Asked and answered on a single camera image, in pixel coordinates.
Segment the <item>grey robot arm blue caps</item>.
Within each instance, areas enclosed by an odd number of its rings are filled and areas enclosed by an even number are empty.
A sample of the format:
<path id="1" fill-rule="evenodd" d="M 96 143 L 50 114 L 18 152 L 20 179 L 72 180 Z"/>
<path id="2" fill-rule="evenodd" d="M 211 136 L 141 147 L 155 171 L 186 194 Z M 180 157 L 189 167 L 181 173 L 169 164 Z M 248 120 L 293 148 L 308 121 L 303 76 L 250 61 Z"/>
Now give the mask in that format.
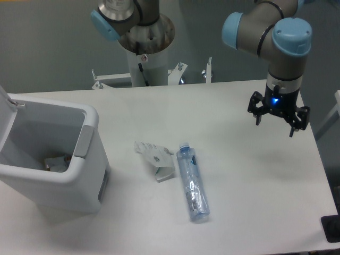
<path id="1" fill-rule="evenodd" d="M 248 112 L 257 123 L 265 114 L 283 118 L 292 132 L 305 130 L 310 116 L 309 107 L 296 104 L 312 39 L 309 23 L 295 17 L 303 4 L 256 1 L 250 13 L 230 14 L 222 27 L 224 44 L 269 63 L 265 93 L 253 93 Z M 175 28 L 159 1 L 99 1 L 90 18 L 106 40 L 125 49 L 134 87 L 170 83 L 167 52 Z"/>

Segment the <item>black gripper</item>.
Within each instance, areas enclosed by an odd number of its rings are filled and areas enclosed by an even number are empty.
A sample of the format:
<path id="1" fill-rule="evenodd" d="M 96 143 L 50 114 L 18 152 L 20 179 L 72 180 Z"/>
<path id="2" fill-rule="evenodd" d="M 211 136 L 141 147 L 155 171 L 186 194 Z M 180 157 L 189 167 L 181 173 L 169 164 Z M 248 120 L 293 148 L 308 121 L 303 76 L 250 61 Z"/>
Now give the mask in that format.
<path id="1" fill-rule="evenodd" d="M 253 114 L 257 126 L 262 116 L 267 113 L 282 117 L 291 126 L 289 137 L 292 137 L 294 132 L 307 128 L 310 118 L 310 107 L 296 106 L 298 94 L 299 90 L 292 93 L 275 93 L 266 86 L 265 96 L 258 91 L 252 94 L 248 112 Z"/>

